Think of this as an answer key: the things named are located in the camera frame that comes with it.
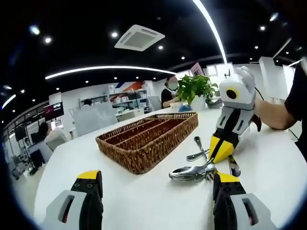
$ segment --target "monitor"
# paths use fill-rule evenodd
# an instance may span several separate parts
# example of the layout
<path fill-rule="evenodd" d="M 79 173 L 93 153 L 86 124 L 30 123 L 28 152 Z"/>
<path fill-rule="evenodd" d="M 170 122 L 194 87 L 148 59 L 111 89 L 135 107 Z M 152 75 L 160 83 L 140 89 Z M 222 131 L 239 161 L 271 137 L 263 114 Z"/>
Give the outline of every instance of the monitor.
<path fill-rule="evenodd" d="M 63 103 L 58 102 L 55 104 L 50 104 L 44 107 L 44 118 L 45 121 L 57 118 L 64 115 Z"/>
<path fill-rule="evenodd" d="M 27 137 L 27 133 L 24 126 L 15 129 L 15 138 L 17 141 L 22 140 L 25 137 Z"/>

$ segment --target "blue object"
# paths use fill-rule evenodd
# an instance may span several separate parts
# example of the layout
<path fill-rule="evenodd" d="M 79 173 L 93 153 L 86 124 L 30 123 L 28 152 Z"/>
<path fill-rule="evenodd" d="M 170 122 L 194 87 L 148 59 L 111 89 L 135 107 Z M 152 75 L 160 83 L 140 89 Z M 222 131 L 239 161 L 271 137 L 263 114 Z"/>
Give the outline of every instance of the blue object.
<path fill-rule="evenodd" d="M 191 111 L 191 107 L 189 105 L 183 105 L 179 108 L 179 112 L 187 112 Z"/>

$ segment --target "black sleeve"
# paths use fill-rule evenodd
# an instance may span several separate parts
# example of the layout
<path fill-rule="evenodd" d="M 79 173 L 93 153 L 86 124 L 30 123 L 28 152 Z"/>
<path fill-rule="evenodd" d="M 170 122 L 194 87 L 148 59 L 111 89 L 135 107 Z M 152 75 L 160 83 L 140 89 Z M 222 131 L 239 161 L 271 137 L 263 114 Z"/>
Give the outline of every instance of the black sleeve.
<path fill-rule="evenodd" d="M 172 93 L 166 89 L 164 89 L 161 93 L 161 103 L 163 107 L 164 102 L 168 102 L 173 99 Z"/>
<path fill-rule="evenodd" d="M 297 65 L 294 73 L 293 85 L 287 100 L 284 105 L 288 112 L 293 116 L 296 121 L 300 121 L 303 118 L 304 113 L 304 95 L 306 94 L 305 87 L 307 84 L 307 76 L 303 71 L 301 65 Z"/>

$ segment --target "human arm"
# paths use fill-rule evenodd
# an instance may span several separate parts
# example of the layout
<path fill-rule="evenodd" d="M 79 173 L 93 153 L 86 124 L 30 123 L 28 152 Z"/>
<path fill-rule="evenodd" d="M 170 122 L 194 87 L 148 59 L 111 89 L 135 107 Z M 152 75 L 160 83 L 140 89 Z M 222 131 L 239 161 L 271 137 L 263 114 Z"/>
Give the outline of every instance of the human arm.
<path fill-rule="evenodd" d="M 271 104 L 259 99 L 255 103 L 255 114 L 274 129 L 288 129 L 296 122 L 284 104 Z"/>
<path fill-rule="evenodd" d="M 293 85 L 284 104 L 271 104 L 266 101 L 256 100 L 255 114 L 261 121 L 271 128 L 287 129 L 302 120 L 304 113 L 304 86 L 307 76 L 301 65 L 295 70 Z"/>

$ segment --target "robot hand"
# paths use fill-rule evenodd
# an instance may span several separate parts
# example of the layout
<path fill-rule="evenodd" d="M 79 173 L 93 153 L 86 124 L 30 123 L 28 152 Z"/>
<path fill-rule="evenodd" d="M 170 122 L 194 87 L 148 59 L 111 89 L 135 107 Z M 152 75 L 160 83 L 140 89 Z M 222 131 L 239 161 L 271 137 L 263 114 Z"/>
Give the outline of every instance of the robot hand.
<path fill-rule="evenodd" d="M 254 114 L 256 99 L 255 78 L 248 68 L 235 69 L 235 74 L 220 84 L 224 106 L 210 143 L 209 159 L 217 163 L 231 155 L 238 142 L 249 132 L 253 121 L 258 131 L 261 121 Z"/>

